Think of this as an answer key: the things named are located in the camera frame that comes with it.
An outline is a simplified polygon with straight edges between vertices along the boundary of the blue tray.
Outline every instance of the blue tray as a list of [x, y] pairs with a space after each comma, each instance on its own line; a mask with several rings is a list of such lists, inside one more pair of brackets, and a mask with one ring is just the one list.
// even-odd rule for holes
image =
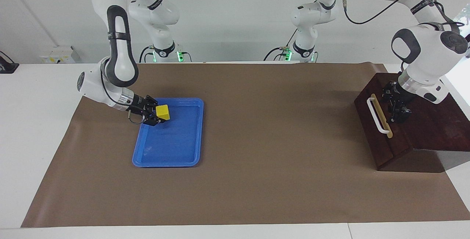
[[170, 120], [141, 125], [132, 162], [136, 167], [193, 167], [199, 162], [204, 102], [198, 98], [156, 98]]

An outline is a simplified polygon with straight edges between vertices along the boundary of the brown paper mat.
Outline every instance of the brown paper mat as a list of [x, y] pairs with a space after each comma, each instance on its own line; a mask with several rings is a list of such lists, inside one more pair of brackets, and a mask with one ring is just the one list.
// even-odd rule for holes
[[205, 102], [201, 160], [140, 169], [139, 130], [86, 98], [22, 227], [468, 220], [447, 174], [377, 172], [354, 99], [381, 65], [140, 65]]

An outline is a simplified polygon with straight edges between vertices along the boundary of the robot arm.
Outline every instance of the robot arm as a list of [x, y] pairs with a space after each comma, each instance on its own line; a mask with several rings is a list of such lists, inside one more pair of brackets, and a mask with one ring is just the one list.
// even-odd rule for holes
[[167, 107], [158, 106], [158, 102], [149, 95], [144, 98], [127, 89], [139, 76], [132, 55], [127, 0], [92, 2], [95, 12], [108, 27], [111, 56], [103, 58], [91, 71], [81, 73], [78, 91], [96, 102], [128, 111], [130, 121], [131, 113], [141, 116], [140, 123], [152, 126], [169, 120]]
[[298, 30], [297, 37], [290, 47], [292, 60], [312, 61], [318, 37], [314, 27], [336, 19], [335, 5], [336, 0], [315, 0], [312, 3], [298, 6], [292, 12], [291, 20]]
[[[393, 37], [393, 53], [409, 66], [398, 82], [384, 88], [384, 96], [392, 106], [392, 122], [406, 120], [411, 112], [405, 105], [415, 95], [435, 104], [440, 103], [448, 94], [440, 77], [458, 63], [468, 47], [468, 41], [460, 36], [457, 24], [444, 14], [436, 0], [398, 2], [406, 5], [420, 24], [401, 29]], [[292, 21], [299, 30], [291, 48], [293, 60], [311, 60], [317, 38], [313, 27], [335, 18], [332, 11], [334, 5], [334, 0], [315, 0], [298, 7], [293, 13]], [[346, 13], [346, 0], [343, 0], [343, 7]]]
[[180, 12], [168, 0], [136, 0], [129, 5], [129, 14], [147, 30], [153, 42], [157, 62], [178, 62], [178, 44], [168, 25], [180, 19]]

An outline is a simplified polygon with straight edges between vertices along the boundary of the drawer handle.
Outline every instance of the drawer handle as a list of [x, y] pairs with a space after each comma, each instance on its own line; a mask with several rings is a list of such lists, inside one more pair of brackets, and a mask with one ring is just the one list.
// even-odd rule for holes
[[[379, 121], [379, 118], [377, 117], [376, 112], [374, 111], [374, 106], [372, 105], [372, 102], [374, 103], [377, 114], [379, 115], [379, 118], [385, 128], [382, 127]], [[390, 126], [387, 123], [387, 119], [385, 118], [385, 115], [383, 115], [382, 108], [380, 107], [379, 102], [376, 100], [375, 94], [372, 94], [371, 97], [367, 99], [367, 106], [369, 107], [372, 118], [374, 119], [374, 122], [376, 123], [377, 130], [381, 132], [382, 134], [387, 135], [388, 138], [391, 139], [393, 137], [393, 133], [390, 129]]]

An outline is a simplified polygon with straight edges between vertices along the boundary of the dark wooden box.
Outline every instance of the dark wooden box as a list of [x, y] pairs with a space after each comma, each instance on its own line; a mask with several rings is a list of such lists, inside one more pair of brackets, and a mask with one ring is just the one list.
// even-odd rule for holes
[[438, 105], [413, 100], [406, 122], [389, 123], [391, 139], [377, 130], [366, 101], [375, 94], [388, 120], [382, 88], [397, 79], [395, 73], [377, 73], [354, 101], [377, 170], [439, 173], [470, 161], [470, 122], [450, 94]]

